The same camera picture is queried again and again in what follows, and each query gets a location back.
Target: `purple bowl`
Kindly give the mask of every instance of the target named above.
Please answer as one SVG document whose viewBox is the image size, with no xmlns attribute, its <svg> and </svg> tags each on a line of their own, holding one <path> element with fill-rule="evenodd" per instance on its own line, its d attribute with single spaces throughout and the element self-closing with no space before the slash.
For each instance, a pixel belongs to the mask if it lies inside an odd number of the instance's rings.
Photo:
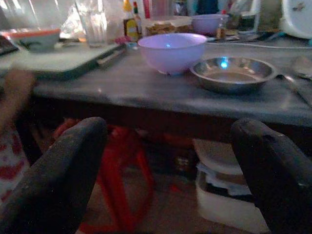
<svg viewBox="0 0 312 234">
<path fill-rule="evenodd" d="M 192 17 L 192 26 L 196 33 L 215 36 L 222 21 L 228 19 L 228 15 L 210 14 Z"/>
<path fill-rule="evenodd" d="M 205 52 L 207 38 L 193 33 L 162 34 L 138 41 L 147 64 L 164 74 L 187 71 Z"/>
</svg>

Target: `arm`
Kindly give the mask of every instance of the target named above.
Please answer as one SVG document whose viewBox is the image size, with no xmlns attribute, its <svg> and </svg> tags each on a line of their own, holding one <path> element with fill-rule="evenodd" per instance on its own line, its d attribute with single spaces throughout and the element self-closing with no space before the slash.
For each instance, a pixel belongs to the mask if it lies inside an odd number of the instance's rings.
<svg viewBox="0 0 312 234">
<path fill-rule="evenodd" d="M 12 70 L 5 76 L 4 96 L 0 100 L 0 134 L 16 118 L 27 103 L 36 80 L 22 70 Z"/>
</svg>

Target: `plastic bowl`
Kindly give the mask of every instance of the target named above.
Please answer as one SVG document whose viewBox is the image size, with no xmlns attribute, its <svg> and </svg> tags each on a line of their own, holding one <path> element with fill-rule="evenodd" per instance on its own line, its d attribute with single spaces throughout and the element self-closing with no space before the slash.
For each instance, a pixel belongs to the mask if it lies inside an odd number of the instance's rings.
<svg viewBox="0 0 312 234">
<path fill-rule="evenodd" d="M 1 32 L 17 47 L 39 53 L 53 50 L 59 33 L 59 28 L 22 28 Z"/>
<path fill-rule="evenodd" d="M 205 52 L 207 38 L 193 33 L 162 34 L 139 40 L 147 64 L 163 74 L 187 71 Z"/>
<path fill-rule="evenodd" d="M 220 24 L 223 20 L 228 19 L 228 15 L 210 14 L 192 17 L 192 26 L 196 33 L 215 36 Z"/>
</svg>

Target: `hand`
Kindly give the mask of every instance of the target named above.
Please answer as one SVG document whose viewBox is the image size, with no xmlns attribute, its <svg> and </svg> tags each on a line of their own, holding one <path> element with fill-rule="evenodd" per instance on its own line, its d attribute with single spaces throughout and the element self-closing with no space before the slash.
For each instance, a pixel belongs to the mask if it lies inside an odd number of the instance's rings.
<svg viewBox="0 0 312 234">
<path fill-rule="evenodd" d="M 18 106 L 23 106 L 30 97 L 35 83 L 36 79 L 32 73 L 18 69 L 11 70 L 5 76 L 5 99 L 14 101 Z"/>
</svg>

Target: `white bowl with red rim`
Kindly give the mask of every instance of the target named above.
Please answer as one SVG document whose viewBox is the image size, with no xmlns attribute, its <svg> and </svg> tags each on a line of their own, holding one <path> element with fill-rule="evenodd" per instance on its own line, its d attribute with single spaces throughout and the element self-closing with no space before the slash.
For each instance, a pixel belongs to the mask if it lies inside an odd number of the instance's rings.
<svg viewBox="0 0 312 234">
<path fill-rule="evenodd" d="M 30 52 L 48 52 L 54 50 L 59 40 L 60 28 L 21 28 L 1 31 L 1 34 L 19 48 Z"/>
</svg>

